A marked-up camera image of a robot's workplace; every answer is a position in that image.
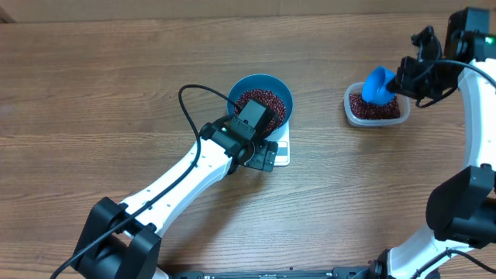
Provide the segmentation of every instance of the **wooden table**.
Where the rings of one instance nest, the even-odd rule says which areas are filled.
[[[425,222],[431,190],[461,167],[459,94],[386,129],[349,126],[343,93],[415,55],[409,35],[446,35],[449,14],[331,15],[0,25],[0,277],[47,278],[90,208],[121,201],[194,142],[177,102],[189,83],[221,92],[268,73],[295,99],[291,164],[211,186],[162,242],[165,269],[367,265]],[[225,102],[191,90],[197,126]],[[496,249],[473,255],[494,265]],[[465,259],[444,277],[488,277]],[[79,277],[67,269],[62,277]]]

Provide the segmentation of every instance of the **wall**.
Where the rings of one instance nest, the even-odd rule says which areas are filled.
[[[468,5],[496,10],[495,0],[0,0],[15,22],[454,12]]]

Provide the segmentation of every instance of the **clear plastic container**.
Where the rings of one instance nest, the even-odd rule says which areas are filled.
[[[346,112],[346,117],[350,125],[355,127],[382,127],[395,125],[404,122],[410,116],[410,101],[408,97],[397,94],[398,104],[400,108],[401,117],[398,119],[379,119],[379,120],[367,120],[359,119],[352,112],[350,108],[350,94],[352,93],[362,93],[362,88],[364,82],[357,82],[348,87],[348,90],[344,93],[344,111]]]

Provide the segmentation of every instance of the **teal bowl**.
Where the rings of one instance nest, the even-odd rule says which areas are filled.
[[[242,78],[232,87],[229,98],[236,102],[244,92],[252,89],[271,90],[277,97],[281,98],[286,106],[286,117],[284,117],[281,127],[289,121],[293,115],[294,102],[293,95],[284,82],[269,74],[252,74]],[[234,113],[234,105],[227,103],[227,113]]]

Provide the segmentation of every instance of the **dark red beans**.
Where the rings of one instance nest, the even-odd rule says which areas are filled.
[[[359,119],[396,119],[401,117],[396,96],[386,105],[374,105],[365,102],[361,93],[350,94],[351,112]]]
[[[279,128],[286,117],[286,106],[282,102],[281,98],[275,95],[271,90],[252,89],[242,93],[241,97],[239,97],[238,101],[236,101],[236,104],[244,108],[245,104],[253,98],[262,102],[264,105],[277,113],[277,116],[279,117],[277,128]],[[239,115],[241,111],[235,108],[234,113]],[[275,120],[272,119],[267,127],[267,131],[274,129],[274,126]]]

